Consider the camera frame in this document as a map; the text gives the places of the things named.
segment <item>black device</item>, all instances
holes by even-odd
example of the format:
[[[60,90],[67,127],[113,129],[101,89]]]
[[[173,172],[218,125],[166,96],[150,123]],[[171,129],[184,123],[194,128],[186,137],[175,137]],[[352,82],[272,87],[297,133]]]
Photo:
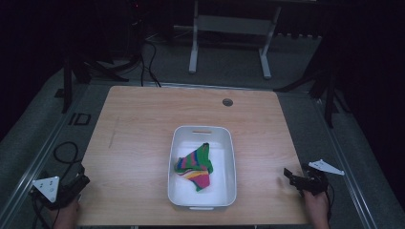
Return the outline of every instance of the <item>black device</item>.
[[[39,200],[45,207],[50,210],[56,210],[66,207],[80,194],[80,192],[90,182],[89,178],[84,175],[84,167],[82,165],[80,166],[80,171],[74,179],[72,179],[66,185],[59,184],[55,202],[50,202],[37,189],[32,190],[32,196],[36,197],[37,200]]]
[[[311,192],[314,196],[328,191],[329,182],[324,172],[311,168],[308,164],[302,164],[302,167],[307,177],[295,176],[290,170],[284,169],[284,175],[289,178],[289,184],[295,186],[302,197],[303,190]]]

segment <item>metal stand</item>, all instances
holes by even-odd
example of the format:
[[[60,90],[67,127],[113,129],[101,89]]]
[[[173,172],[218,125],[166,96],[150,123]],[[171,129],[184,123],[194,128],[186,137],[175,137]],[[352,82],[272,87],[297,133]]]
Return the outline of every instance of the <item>metal stand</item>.
[[[270,79],[271,73],[266,54],[271,38],[273,37],[280,11],[281,7],[278,7],[272,20],[199,15],[199,1],[195,0],[193,47],[191,49],[188,71],[190,73],[195,73],[197,71],[197,59],[199,54],[198,31],[221,31],[229,33],[255,34],[266,36],[266,43],[261,49],[259,49],[259,56],[262,63],[263,76],[265,79]]]

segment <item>striped fabric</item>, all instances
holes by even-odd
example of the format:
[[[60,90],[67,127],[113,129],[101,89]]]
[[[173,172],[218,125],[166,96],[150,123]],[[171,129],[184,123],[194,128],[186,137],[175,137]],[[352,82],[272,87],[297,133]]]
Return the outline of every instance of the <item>striped fabric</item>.
[[[210,184],[209,175],[213,172],[213,167],[208,155],[209,144],[204,143],[186,157],[180,157],[175,165],[175,172],[192,181],[197,192]]]

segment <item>white plastic basket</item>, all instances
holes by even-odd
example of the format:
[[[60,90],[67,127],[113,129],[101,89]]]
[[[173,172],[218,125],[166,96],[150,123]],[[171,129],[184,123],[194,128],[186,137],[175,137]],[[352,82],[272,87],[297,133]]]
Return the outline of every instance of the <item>white plastic basket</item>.
[[[209,143],[213,172],[210,185],[199,192],[193,182],[175,173],[179,157],[185,157]],[[230,132],[223,127],[180,126],[174,133],[169,160],[168,196],[172,203],[191,210],[226,207],[236,199],[235,157]]]

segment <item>gray floor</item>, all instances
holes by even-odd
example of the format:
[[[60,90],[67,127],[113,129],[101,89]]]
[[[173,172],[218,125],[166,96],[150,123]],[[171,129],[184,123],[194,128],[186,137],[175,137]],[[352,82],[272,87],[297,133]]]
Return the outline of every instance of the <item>gray floor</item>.
[[[252,47],[220,46],[205,39],[200,45],[198,70],[195,74],[189,74],[189,33],[179,32],[179,37],[172,44],[158,36],[149,40],[157,47],[152,71],[164,87],[187,84],[267,91],[298,79],[319,44],[319,40],[311,38],[293,40],[277,36],[267,55],[272,78],[265,80],[258,52]],[[147,62],[152,53],[152,46],[146,45],[144,55]],[[131,79],[129,83],[94,78],[90,85],[74,84],[75,103],[67,114],[60,112],[63,100],[53,97],[56,90],[63,87],[62,76],[62,72],[59,72],[50,78],[0,143],[1,219],[9,219],[10,224],[2,225],[10,228],[31,227],[33,210],[27,197],[30,189],[27,177],[36,177],[42,169],[52,175],[64,170],[66,166],[61,166],[52,157],[52,150],[61,142],[75,142],[79,149],[78,157],[83,157],[108,90],[117,84],[139,85],[140,68],[122,74]],[[335,189],[331,228],[405,228],[404,212],[382,176],[353,116],[345,113],[336,103],[337,113],[333,114],[332,120],[334,129],[328,128],[322,118],[322,100],[314,100],[307,95],[310,86],[311,83],[278,95],[300,161],[322,158],[347,174],[344,177],[328,175]],[[73,113],[91,115],[89,125],[69,125]],[[69,157],[72,149],[65,149],[61,154]],[[43,167],[33,163],[37,161],[36,158],[43,158]],[[269,227],[311,228],[309,225]]]

